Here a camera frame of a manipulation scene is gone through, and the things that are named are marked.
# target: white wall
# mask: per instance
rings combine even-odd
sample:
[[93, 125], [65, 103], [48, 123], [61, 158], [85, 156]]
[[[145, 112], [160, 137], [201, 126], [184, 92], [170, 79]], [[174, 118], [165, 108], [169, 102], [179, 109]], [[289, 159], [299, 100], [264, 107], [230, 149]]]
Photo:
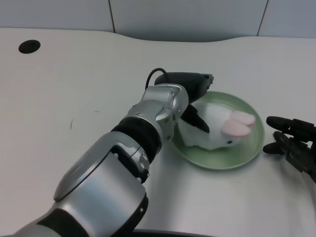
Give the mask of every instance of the white wall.
[[269, 0], [259, 35], [316, 38], [316, 0]]
[[111, 0], [118, 34], [145, 40], [256, 36], [267, 0]]
[[[316, 0], [110, 0], [116, 33], [145, 40], [316, 38]], [[113, 32], [109, 0], [0, 0], [0, 27]]]
[[108, 0], [0, 0], [0, 27], [113, 31]]

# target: round plate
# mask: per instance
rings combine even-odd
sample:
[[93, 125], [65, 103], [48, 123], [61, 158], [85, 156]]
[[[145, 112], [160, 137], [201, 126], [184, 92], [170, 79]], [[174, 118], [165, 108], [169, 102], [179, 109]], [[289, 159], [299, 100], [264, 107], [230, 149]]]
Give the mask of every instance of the round plate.
[[178, 127], [175, 127], [173, 143], [185, 159], [208, 169], [231, 169], [251, 161], [262, 150], [264, 127], [259, 115], [250, 105], [233, 95], [216, 91], [208, 92], [200, 100], [252, 114], [256, 117], [256, 123], [251, 127], [251, 135], [242, 139], [236, 146], [212, 151], [200, 147], [186, 147]]

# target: white table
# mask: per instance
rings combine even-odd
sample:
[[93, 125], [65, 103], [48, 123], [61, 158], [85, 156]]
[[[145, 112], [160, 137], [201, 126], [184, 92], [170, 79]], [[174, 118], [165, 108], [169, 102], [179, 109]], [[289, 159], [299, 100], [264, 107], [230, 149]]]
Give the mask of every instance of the white table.
[[[19, 44], [31, 39], [41, 48], [21, 54]], [[50, 208], [62, 175], [140, 100], [156, 67], [213, 73], [212, 90], [244, 99], [263, 120], [316, 122], [316, 39], [178, 43], [0, 29], [0, 235]], [[273, 129], [265, 128], [267, 144]], [[261, 154], [240, 169], [215, 172], [169, 147], [156, 157], [145, 186], [150, 206], [138, 228], [217, 237], [316, 236], [315, 185], [284, 159]]]

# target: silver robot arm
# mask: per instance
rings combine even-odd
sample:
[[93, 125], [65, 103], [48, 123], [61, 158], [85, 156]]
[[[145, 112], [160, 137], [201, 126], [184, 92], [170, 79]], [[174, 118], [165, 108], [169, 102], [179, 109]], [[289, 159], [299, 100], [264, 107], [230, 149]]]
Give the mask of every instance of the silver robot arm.
[[144, 216], [149, 166], [189, 104], [178, 84], [158, 84], [64, 175], [55, 203], [13, 237], [109, 237], [131, 232]]

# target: stuffed rabbit toy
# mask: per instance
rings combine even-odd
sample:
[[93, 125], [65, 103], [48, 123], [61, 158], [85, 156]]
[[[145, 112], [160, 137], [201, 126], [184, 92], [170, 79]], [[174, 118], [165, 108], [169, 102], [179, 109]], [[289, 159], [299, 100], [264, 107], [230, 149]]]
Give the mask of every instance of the stuffed rabbit toy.
[[197, 101], [194, 104], [197, 114], [209, 126], [206, 133], [179, 120], [178, 127], [186, 146], [199, 146], [208, 150], [230, 147], [250, 135], [256, 118], [241, 111], [233, 111], [225, 106]]

